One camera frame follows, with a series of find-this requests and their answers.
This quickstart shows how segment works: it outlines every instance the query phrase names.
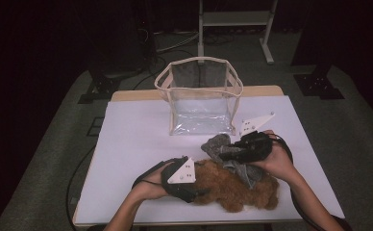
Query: floor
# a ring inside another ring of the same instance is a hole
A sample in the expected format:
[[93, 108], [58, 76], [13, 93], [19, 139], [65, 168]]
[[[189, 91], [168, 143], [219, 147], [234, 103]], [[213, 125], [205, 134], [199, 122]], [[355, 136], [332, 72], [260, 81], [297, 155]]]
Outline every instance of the floor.
[[[304, 96], [294, 74], [310, 73], [314, 66], [291, 66], [301, 33], [272, 33], [267, 64], [261, 52], [261, 33], [228, 35], [207, 40], [207, 56], [228, 60], [244, 86], [278, 85], [290, 100], [309, 137], [353, 230], [373, 230], [373, 111], [352, 79], [333, 66], [331, 83], [344, 99], [321, 100]], [[157, 46], [176, 44], [186, 35], [156, 35]], [[153, 89], [155, 76], [169, 62], [196, 56], [196, 43], [159, 55], [138, 76], [122, 81], [119, 90]], [[0, 230], [86, 230], [70, 223], [80, 198], [92, 148], [107, 99], [79, 104], [91, 84], [88, 71], [78, 76], [44, 135], [12, 200], [0, 218]], [[273, 230], [306, 230], [304, 222], [272, 224]], [[151, 227], [149, 230], [263, 230], [261, 225]]]

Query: transparent tote bag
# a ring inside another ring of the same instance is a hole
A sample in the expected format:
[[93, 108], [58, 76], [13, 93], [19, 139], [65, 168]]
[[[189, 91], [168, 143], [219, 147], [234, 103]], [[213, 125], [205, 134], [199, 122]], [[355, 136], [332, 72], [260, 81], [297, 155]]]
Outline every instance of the transparent tote bag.
[[228, 61], [194, 57], [170, 63], [155, 87], [170, 106], [170, 135], [236, 133], [243, 84]]

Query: table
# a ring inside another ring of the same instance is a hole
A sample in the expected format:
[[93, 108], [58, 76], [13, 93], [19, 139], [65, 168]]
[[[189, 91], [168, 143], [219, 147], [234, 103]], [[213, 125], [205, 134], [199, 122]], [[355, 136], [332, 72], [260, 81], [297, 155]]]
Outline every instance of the table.
[[[194, 160], [208, 158], [200, 145], [212, 136], [168, 135], [165, 124], [169, 125], [169, 106], [166, 104], [156, 90], [119, 91], [113, 95], [73, 219], [76, 225], [109, 222], [134, 180], [156, 163], [181, 155]], [[264, 128], [273, 129], [285, 138], [296, 167], [322, 203], [331, 214], [344, 218], [289, 98], [279, 87], [245, 87], [236, 119], [241, 121], [243, 116], [261, 116], [270, 111], [276, 115]], [[289, 187], [282, 181], [279, 200], [278, 207], [272, 211], [246, 206], [242, 212], [231, 214], [217, 203], [199, 206], [164, 197], [145, 201], [138, 210], [135, 226], [301, 220], [292, 205]]]

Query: gray cloth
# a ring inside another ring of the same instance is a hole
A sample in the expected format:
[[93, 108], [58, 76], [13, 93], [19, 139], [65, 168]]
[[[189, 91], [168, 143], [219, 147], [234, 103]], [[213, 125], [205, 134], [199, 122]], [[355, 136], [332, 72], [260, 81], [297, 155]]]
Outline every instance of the gray cloth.
[[220, 153], [238, 152], [242, 150], [238, 147], [228, 146], [229, 144], [231, 144], [229, 135], [219, 134], [202, 144], [201, 149], [215, 162], [222, 164], [223, 167], [228, 169], [231, 173], [237, 174], [249, 189], [253, 189], [256, 182], [261, 180], [263, 170], [260, 167], [242, 165], [237, 161], [222, 161], [222, 159], [219, 158]]

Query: metal shelf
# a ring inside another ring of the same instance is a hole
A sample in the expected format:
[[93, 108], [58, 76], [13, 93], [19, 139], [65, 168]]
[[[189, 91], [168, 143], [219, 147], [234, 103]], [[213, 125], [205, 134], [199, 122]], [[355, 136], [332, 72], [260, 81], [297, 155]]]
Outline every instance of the metal shelf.
[[261, 49], [268, 64], [274, 64], [268, 49], [268, 37], [273, 24], [278, 0], [272, 0], [270, 11], [257, 12], [204, 12], [203, 0], [199, 1], [199, 41], [198, 56], [204, 55], [204, 27], [210, 26], [252, 26], [265, 25], [264, 37], [260, 38]]
[[270, 11], [204, 13], [203, 26], [267, 25]]

